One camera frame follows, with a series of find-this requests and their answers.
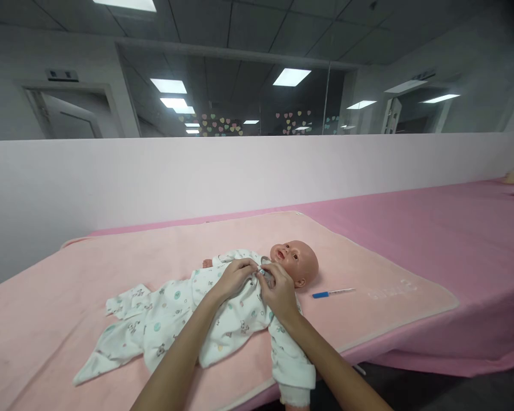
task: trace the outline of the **doll ear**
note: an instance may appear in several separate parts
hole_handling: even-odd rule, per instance
[[[297,280],[296,282],[294,282],[295,284],[295,288],[301,288],[301,287],[304,287],[304,285],[307,283],[307,280],[305,279],[300,279],[300,280]]]

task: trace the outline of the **baby doll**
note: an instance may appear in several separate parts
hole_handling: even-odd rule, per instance
[[[140,354],[150,372],[154,372],[229,263],[247,257],[258,265],[270,261],[281,264],[297,288],[304,287],[318,274],[314,251],[302,241],[291,241],[273,246],[270,257],[237,249],[204,260],[203,268],[193,271],[188,280],[169,281],[154,292],[140,284],[107,301],[107,314],[114,314],[120,321],[103,332],[86,365],[74,377],[74,385],[116,369]],[[217,311],[200,350],[199,363],[202,368],[209,367],[241,348],[254,332],[268,328],[272,376],[278,382],[282,400],[295,407],[306,406],[310,403],[310,390],[315,386],[314,366],[264,303],[255,274],[249,275],[240,292]],[[273,287],[274,278],[268,273],[266,276]]]

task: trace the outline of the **fluorescent light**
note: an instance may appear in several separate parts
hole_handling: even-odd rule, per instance
[[[295,87],[310,73],[310,71],[311,70],[285,68],[272,85]]]
[[[435,99],[426,100],[425,102],[421,102],[421,103],[437,103],[437,102],[441,102],[443,100],[449,100],[450,98],[459,97],[459,96],[460,96],[460,94],[446,94],[445,96],[436,97]]]
[[[353,104],[350,107],[347,107],[348,110],[359,110],[361,108],[367,107],[370,104],[376,103],[377,101],[370,101],[370,100],[362,100],[359,103]]]
[[[388,90],[385,90],[384,92],[398,93],[398,92],[402,92],[405,90],[409,90],[410,88],[420,86],[421,84],[425,84],[425,83],[426,83],[426,81],[423,81],[423,80],[409,80],[408,82],[399,84],[393,88],[389,88]]]
[[[150,79],[160,92],[187,94],[187,89],[181,80]]]
[[[125,7],[127,9],[137,9],[144,11],[153,11],[156,13],[156,7],[152,0],[93,0],[95,3],[107,6]]]
[[[187,102],[184,99],[162,98],[160,101],[164,103],[167,108],[187,107]]]
[[[188,107],[174,107],[173,108],[177,114],[195,114],[192,106]]]

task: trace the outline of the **white onesie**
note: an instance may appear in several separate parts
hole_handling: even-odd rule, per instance
[[[109,299],[107,315],[114,314],[120,321],[103,332],[86,365],[74,377],[74,385],[116,369],[140,354],[150,372],[154,372],[228,264],[246,257],[259,265],[269,262],[268,257],[237,249],[214,257],[212,267],[193,271],[188,280],[169,281],[154,292],[140,284]],[[207,368],[222,360],[244,345],[254,332],[267,327],[272,338],[272,376],[280,387],[282,400],[294,406],[308,405],[310,390],[316,383],[315,368],[264,303],[255,273],[217,311],[200,350],[200,365]]]

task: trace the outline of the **floor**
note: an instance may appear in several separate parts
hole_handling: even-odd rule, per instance
[[[514,369],[460,378],[383,367],[364,362],[366,381],[395,411],[514,411]],[[323,381],[311,395],[312,411],[341,408]],[[257,408],[280,411],[279,401]]]

